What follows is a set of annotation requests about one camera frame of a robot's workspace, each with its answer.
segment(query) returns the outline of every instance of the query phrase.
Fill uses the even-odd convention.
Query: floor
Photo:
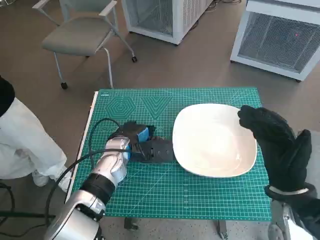
[[[51,52],[41,48],[44,37],[55,26],[32,9],[37,0],[17,0],[0,8],[0,73],[9,80],[16,96],[41,120],[47,132],[74,161],[88,117],[94,91],[108,88],[107,57],[60,56],[60,64],[69,89],[60,88],[59,77]],[[118,38],[106,46],[112,58],[116,88],[175,88],[255,86],[263,105],[285,117],[295,131],[306,128],[320,131],[320,66],[305,82],[265,72],[239,63],[231,64],[230,54],[245,3],[219,3],[216,10],[206,12],[198,26],[189,32],[179,46],[149,37],[129,34],[121,4],[117,5],[120,31],[135,50],[138,62],[131,62],[130,53]],[[59,1],[52,0],[47,12],[62,21]],[[42,212],[52,182],[34,186],[30,176],[9,180],[17,211]],[[64,193],[57,191],[52,213],[63,204]],[[0,210],[9,208],[9,195],[0,192]],[[10,219],[0,229],[23,233],[43,221]],[[107,239],[219,239],[213,221],[141,219],[140,230],[123,229],[122,218],[106,218],[101,223]],[[229,239],[266,240],[267,222],[227,222]],[[22,240],[42,239],[44,229],[31,231]]]

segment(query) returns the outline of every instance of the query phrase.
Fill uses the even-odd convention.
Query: black sleeve
[[[9,109],[14,99],[14,87],[0,76],[0,117]]]

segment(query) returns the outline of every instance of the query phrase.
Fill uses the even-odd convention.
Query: table
[[[177,114],[185,107],[219,103],[240,108],[260,107],[254,87],[102,89],[93,103],[78,157],[88,153],[89,132],[101,118],[121,124],[128,120],[156,126],[155,135],[172,137]],[[103,122],[92,138],[92,149],[102,149],[117,129]],[[207,178],[185,171],[175,160],[163,164],[129,162],[128,173],[107,204],[106,216],[269,221],[270,199],[264,193],[268,175],[260,148],[256,163],[246,174],[232,178]],[[91,171],[90,160],[76,168],[67,193],[77,190]]]

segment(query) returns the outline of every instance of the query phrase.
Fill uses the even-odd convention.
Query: gray chair
[[[118,31],[118,21],[115,10],[117,2],[114,0],[59,0],[64,18],[64,23],[60,25],[43,10],[43,7],[49,1],[50,0],[40,0],[32,8],[39,10],[58,26],[43,40],[42,47],[54,53],[54,59],[61,80],[61,87],[67,89],[68,85],[62,76],[57,53],[86,56],[88,58],[95,55],[97,51],[104,50],[108,58],[109,82],[111,88],[113,88],[114,83],[112,79],[110,54],[104,47],[108,39],[113,35],[118,36],[131,51],[132,61],[134,63],[137,62],[134,51]],[[99,14],[96,17],[70,18],[70,9],[76,12],[94,12]],[[113,22],[108,18],[111,12]]]

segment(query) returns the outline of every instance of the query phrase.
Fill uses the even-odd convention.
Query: table edge
[[[86,137],[87,137],[87,134],[88,134],[91,118],[92,118],[92,115],[94,113],[95,106],[96,106],[98,93],[99,93],[98,91],[94,92],[94,96],[93,96],[93,100],[92,100],[92,104],[91,104],[91,109],[90,109],[89,116],[88,116],[87,121],[86,121],[85,129],[84,129],[82,140],[81,140],[81,143],[80,143],[80,148],[78,149],[76,160],[81,158],[82,151],[84,149],[84,145],[85,145]],[[74,167],[74,171],[73,171],[72,177],[71,177],[71,182],[69,184],[69,187],[68,187],[68,190],[67,190],[67,193],[66,193],[65,202],[68,201],[68,199],[71,196],[72,188],[73,188],[75,180],[76,180],[77,170],[78,170],[78,164]]]

